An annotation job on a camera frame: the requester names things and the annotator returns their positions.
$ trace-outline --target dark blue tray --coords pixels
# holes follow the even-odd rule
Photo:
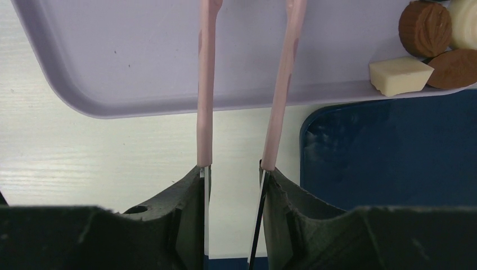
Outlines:
[[[477,91],[326,107],[300,150],[301,186],[345,210],[477,205]]]

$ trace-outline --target chocolate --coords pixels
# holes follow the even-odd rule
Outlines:
[[[449,47],[451,37],[451,15],[441,4],[414,1],[401,14],[399,38],[411,55],[435,57]]]
[[[434,72],[427,84],[439,89],[455,89],[477,83],[477,50],[445,52],[427,63]]]

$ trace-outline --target tray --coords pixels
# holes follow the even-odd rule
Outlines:
[[[358,205],[477,205],[477,91],[326,107],[304,122],[300,185]]]
[[[97,118],[196,110],[198,1],[12,2],[47,80],[72,108]],[[386,98],[370,85],[368,63],[408,55],[398,38],[408,4],[309,1],[288,105]],[[285,0],[224,1],[215,110],[271,105],[285,26]]]

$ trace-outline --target oval brown chocolate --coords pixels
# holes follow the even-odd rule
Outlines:
[[[399,19],[399,39],[416,57],[435,57],[443,53],[452,37],[451,14],[438,3],[411,2]]]
[[[434,72],[427,84],[439,89],[455,89],[477,83],[477,50],[445,52],[427,63]]]

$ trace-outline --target brown chocolate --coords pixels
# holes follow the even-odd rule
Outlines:
[[[441,4],[414,1],[401,14],[399,38],[411,55],[435,57],[449,47],[451,37],[451,15]]]
[[[467,87],[477,83],[477,50],[445,52],[427,63],[434,72],[427,84],[439,89]]]

